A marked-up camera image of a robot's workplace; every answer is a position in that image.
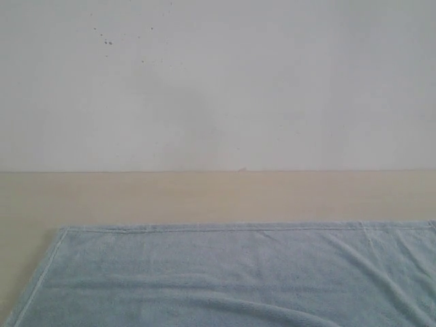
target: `white wall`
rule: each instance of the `white wall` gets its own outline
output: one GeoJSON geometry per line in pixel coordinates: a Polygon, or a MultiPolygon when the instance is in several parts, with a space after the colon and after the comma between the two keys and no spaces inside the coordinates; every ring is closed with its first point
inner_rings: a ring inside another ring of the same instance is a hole
{"type": "Polygon", "coordinates": [[[436,168],[435,16],[434,0],[3,0],[0,170],[436,168]]]}

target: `wooden surface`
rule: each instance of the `wooden surface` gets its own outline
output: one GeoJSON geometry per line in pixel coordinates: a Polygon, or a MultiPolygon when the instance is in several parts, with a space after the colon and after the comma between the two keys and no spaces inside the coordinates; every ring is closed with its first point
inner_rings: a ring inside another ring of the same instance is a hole
{"type": "Polygon", "coordinates": [[[0,322],[61,225],[436,217],[436,172],[0,174],[0,322]]]}

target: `light blue towel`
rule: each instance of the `light blue towel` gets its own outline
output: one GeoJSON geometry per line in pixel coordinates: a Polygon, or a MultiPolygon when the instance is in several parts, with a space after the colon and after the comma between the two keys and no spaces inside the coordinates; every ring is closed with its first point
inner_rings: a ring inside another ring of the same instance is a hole
{"type": "Polygon", "coordinates": [[[5,326],[436,326],[436,223],[62,228],[5,326]]]}

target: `table surface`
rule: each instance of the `table surface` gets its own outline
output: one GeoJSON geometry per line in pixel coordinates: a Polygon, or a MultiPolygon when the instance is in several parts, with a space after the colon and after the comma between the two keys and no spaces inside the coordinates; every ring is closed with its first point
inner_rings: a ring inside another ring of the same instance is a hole
{"type": "Polygon", "coordinates": [[[428,220],[436,171],[0,173],[0,323],[62,225],[428,220]]]}

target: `wall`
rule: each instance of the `wall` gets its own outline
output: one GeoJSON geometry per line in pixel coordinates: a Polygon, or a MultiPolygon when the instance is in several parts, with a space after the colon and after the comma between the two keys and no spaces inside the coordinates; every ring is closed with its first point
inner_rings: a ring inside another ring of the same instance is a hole
{"type": "Polygon", "coordinates": [[[3,0],[0,170],[436,168],[435,12],[3,0]]]}

